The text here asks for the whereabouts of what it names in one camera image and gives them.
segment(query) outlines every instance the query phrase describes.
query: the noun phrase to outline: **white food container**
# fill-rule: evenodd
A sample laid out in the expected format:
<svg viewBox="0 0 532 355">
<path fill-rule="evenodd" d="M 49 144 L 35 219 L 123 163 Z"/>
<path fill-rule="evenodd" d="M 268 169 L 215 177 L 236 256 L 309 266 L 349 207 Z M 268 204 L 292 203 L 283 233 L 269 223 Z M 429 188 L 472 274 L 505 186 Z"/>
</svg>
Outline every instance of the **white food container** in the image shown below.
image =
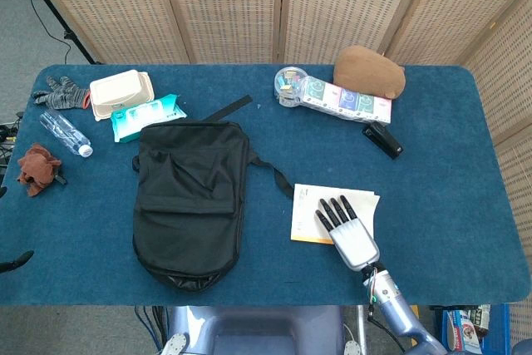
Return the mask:
<svg viewBox="0 0 532 355">
<path fill-rule="evenodd" d="M 90 89 L 92 113 L 97 121 L 110 118 L 113 111 L 138 106 L 154 99 L 148 73 L 137 70 L 92 81 Z"/>
</svg>

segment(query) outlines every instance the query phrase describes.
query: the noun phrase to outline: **robot finger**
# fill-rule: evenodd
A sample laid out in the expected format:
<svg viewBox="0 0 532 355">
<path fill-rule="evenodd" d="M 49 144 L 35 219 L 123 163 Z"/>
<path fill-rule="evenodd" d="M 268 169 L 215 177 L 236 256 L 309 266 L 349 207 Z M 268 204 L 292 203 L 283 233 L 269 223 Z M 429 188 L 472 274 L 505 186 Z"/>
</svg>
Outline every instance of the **robot finger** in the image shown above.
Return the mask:
<svg viewBox="0 0 532 355">
<path fill-rule="evenodd" d="M 347 214 L 349 215 L 350 219 L 356 219 L 357 214 L 355 214 L 355 211 L 353 211 L 352 206 L 349 204 L 349 201 L 347 201 L 345 195 L 340 196 L 340 200 L 342 201 L 343 206 L 346 208 Z"/>
<path fill-rule="evenodd" d="M 330 232 L 331 230 L 333 230 L 333 227 L 329 223 L 328 219 L 325 218 L 325 215 L 322 214 L 322 211 L 316 210 L 316 216 L 318 217 L 320 222 L 323 224 L 323 226 L 325 226 L 325 229 L 327 229 L 327 232 Z"/>
<path fill-rule="evenodd" d="M 342 221 L 342 223 L 345 224 L 349 219 L 347 219 L 347 215 L 343 212 L 340 204 L 336 201 L 336 199 L 331 199 L 331 204 L 336 210 L 336 213 L 340 217 L 340 220 Z"/>
<path fill-rule="evenodd" d="M 332 224 L 334 225 L 334 227 L 336 228 L 336 227 L 340 226 L 340 221 L 338 220 L 338 218 L 334 214 L 334 211 L 331 210 L 331 207 L 329 207 L 329 204 L 327 204 L 327 201 L 325 201 L 324 199 L 319 199 L 319 202 L 322 205 L 322 207 L 325 210 L 325 212 L 327 213 L 327 215 L 328 215 L 329 219 L 331 220 Z"/>
</svg>

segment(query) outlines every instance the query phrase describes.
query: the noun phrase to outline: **robotic arm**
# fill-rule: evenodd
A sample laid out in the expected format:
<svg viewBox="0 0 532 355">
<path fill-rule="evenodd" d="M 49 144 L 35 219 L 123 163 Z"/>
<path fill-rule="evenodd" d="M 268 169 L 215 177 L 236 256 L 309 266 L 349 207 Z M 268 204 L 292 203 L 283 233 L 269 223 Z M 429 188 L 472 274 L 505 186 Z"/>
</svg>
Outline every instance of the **robotic arm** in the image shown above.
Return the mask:
<svg viewBox="0 0 532 355">
<path fill-rule="evenodd" d="M 438 340 L 421 325 L 393 282 L 392 276 L 377 262 L 380 257 L 379 248 L 357 218 L 346 197 L 342 195 L 340 200 L 345 212 L 335 199 L 330 199 L 330 203 L 336 214 L 331 206 L 321 199 L 321 206 L 328 218 L 321 210 L 316 211 L 316 216 L 328 230 L 343 262 L 356 272 L 362 271 L 363 284 L 368 291 L 370 316 L 373 304 L 376 303 L 397 336 L 416 340 L 416 346 L 406 352 L 408 355 L 447 354 Z"/>
</svg>

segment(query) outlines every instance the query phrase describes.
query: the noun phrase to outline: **gray glove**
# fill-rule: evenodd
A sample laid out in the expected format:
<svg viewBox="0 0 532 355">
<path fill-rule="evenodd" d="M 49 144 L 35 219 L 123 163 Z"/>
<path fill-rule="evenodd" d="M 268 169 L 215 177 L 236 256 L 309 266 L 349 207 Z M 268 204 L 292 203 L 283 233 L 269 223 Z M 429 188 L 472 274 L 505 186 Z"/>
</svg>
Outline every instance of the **gray glove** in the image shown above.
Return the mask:
<svg viewBox="0 0 532 355">
<path fill-rule="evenodd" d="M 68 76 L 62 76 L 57 83 L 51 76 L 47 84 L 52 91 L 36 91 L 32 94 L 35 104 L 46 103 L 55 110 L 66 108 L 87 108 L 89 106 L 89 90 L 81 89 Z"/>
</svg>

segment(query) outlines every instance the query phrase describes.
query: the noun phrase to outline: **black strap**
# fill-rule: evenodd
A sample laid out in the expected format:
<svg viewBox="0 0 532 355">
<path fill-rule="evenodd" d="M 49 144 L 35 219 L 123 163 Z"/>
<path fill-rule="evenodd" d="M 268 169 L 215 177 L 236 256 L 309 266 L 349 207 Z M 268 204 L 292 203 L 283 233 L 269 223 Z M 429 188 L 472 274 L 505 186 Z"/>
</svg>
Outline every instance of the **black strap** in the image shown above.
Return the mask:
<svg viewBox="0 0 532 355">
<path fill-rule="evenodd" d="M 54 180 L 57 180 L 59 183 L 61 183 L 62 185 L 66 185 L 68 182 L 65 178 L 63 178 L 61 175 L 59 174 L 56 174 L 54 177 L 53 177 Z"/>
<path fill-rule="evenodd" d="M 246 95 L 242 97 L 241 99 L 238 99 L 237 101 L 234 101 L 233 103 L 229 104 L 228 106 L 222 108 L 221 110 L 216 111 L 212 116 L 208 116 L 203 121 L 204 122 L 216 122 L 221 120 L 222 118 L 225 118 L 229 114 L 237 111 L 239 108 L 244 107 L 246 104 L 249 104 L 253 99 L 250 95 Z"/>
<path fill-rule="evenodd" d="M 20 257 L 18 257 L 12 262 L 0 263 L 0 274 L 3 274 L 4 272 L 9 272 L 11 270 L 15 270 L 16 268 L 20 268 L 27 261 L 29 261 L 32 256 L 33 256 L 33 251 L 26 251 L 24 254 L 22 254 Z"/>
<path fill-rule="evenodd" d="M 288 182 L 288 179 L 286 179 L 286 176 L 284 176 L 283 172 L 275 168 L 275 166 L 269 162 L 262 161 L 255 153 L 252 153 L 252 158 L 249 162 L 256 166 L 267 166 L 268 168 L 273 169 L 275 183 L 289 199 L 293 199 L 293 186 L 290 184 L 290 182 Z"/>
<path fill-rule="evenodd" d="M 131 160 L 131 168 L 133 168 L 133 171 L 138 172 L 140 170 L 140 162 L 139 162 L 139 156 L 136 155 Z"/>
</svg>

